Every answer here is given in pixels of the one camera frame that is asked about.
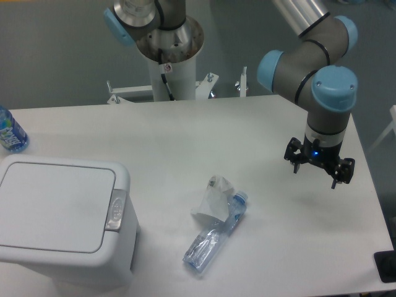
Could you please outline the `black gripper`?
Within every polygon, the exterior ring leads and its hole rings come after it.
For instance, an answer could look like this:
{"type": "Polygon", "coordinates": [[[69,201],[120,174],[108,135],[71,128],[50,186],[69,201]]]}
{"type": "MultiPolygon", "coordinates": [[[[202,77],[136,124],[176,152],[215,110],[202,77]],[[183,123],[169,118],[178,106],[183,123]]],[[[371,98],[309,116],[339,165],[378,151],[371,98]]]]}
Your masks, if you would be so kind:
{"type": "Polygon", "coordinates": [[[291,138],[284,159],[293,165],[294,174],[305,163],[330,170],[329,175],[333,178],[331,188],[335,189],[337,184],[349,184],[355,169],[355,159],[341,159],[339,156],[342,142],[341,134],[305,133],[303,144],[297,138],[291,138]]]}

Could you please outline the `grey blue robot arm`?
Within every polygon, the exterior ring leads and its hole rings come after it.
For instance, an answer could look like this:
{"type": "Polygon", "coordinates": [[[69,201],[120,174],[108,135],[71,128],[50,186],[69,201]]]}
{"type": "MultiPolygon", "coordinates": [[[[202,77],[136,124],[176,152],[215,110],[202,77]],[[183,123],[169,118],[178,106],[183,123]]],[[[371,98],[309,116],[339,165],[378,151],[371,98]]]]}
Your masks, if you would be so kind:
{"type": "MultiPolygon", "coordinates": [[[[258,65],[257,80],[308,114],[304,139],[291,139],[284,157],[296,170],[308,163],[322,168],[334,184],[348,184],[355,161],[339,153],[358,79],[337,61],[356,44],[356,25],[332,16],[322,1],[275,1],[275,6],[301,44],[290,53],[269,51],[258,65]]],[[[147,60],[154,100],[208,98],[209,91],[196,82],[204,33],[187,15],[184,1],[115,1],[103,17],[121,44],[136,45],[147,60]]]]}

